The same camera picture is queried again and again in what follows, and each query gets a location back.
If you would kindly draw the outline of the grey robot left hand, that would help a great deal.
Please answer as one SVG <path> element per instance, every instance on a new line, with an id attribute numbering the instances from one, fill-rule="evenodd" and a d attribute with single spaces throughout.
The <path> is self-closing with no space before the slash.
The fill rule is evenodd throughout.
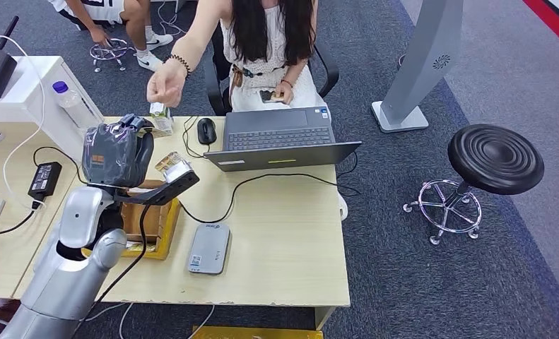
<path id="1" fill-rule="evenodd" d="M 154 149 L 149 120 L 127 114 L 111 124 L 87 129 L 82 170 L 89 184 L 106 187 L 140 186 L 146 178 Z"/>

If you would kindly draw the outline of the person's left hand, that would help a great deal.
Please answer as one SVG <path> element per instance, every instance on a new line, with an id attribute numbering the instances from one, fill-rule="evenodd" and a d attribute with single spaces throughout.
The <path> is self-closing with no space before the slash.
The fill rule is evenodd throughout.
<path id="1" fill-rule="evenodd" d="M 281 102 L 288 105 L 293 100 L 293 87 L 285 79 L 283 79 L 274 90 L 275 96 L 281 99 Z"/>

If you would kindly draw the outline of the person's right hand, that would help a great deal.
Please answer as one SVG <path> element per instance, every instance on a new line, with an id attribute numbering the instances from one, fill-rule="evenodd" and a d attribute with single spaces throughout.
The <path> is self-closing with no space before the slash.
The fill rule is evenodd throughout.
<path id="1" fill-rule="evenodd" d="M 186 77 L 187 70 L 181 64 L 163 64 L 148 81 L 147 100 L 150 103 L 164 104 L 166 107 L 177 107 L 182 98 Z"/>

